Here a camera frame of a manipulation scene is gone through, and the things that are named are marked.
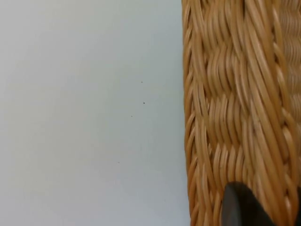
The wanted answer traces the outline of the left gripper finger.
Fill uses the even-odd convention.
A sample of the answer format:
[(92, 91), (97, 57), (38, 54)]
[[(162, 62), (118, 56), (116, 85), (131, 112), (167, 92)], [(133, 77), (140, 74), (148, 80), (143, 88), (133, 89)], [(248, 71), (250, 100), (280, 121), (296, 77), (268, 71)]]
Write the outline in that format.
[(222, 201), (223, 226), (273, 226), (274, 223), (245, 184), (229, 182)]

